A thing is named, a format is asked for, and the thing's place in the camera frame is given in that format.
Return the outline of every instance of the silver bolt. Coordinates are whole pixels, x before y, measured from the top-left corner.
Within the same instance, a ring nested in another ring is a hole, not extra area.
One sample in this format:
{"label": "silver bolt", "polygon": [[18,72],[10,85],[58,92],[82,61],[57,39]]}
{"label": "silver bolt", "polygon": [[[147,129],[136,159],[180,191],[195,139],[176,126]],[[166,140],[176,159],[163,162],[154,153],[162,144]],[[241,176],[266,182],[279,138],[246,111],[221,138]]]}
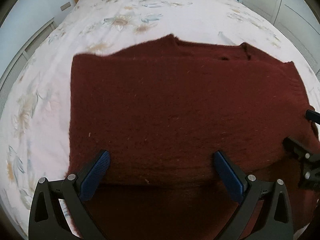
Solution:
{"label": "silver bolt", "polygon": [[279,185],[283,185],[283,180],[282,179],[278,179],[277,182],[278,182]]}
{"label": "silver bolt", "polygon": [[39,183],[44,183],[45,182],[45,177],[41,177],[40,179],[39,179]]}
{"label": "silver bolt", "polygon": [[75,174],[70,174],[68,176],[68,180],[74,180],[76,178],[76,175]]}
{"label": "silver bolt", "polygon": [[308,171],[308,172],[304,175],[304,177],[305,177],[306,179],[309,179],[309,178],[310,178],[310,172]]}
{"label": "silver bolt", "polygon": [[251,181],[255,181],[256,180],[256,176],[251,174],[251,175],[248,176],[248,179],[251,180]]}

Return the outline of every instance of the blue gripper pad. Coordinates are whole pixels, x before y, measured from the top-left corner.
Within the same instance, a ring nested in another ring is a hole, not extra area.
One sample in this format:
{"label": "blue gripper pad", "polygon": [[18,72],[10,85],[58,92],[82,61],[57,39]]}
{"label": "blue gripper pad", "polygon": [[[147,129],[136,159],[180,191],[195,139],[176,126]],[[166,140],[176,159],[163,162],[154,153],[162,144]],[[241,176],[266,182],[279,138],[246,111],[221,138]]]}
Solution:
{"label": "blue gripper pad", "polygon": [[79,192],[79,198],[81,201],[87,201],[93,197],[94,192],[98,188],[98,185],[109,166],[110,154],[108,151],[105,151],[81,183]]}
{"label": "blue gripper pad", "polygon": [[214,154],[214,166],[231,199],[241,204],[244,198],[244,185],[220,152]]}

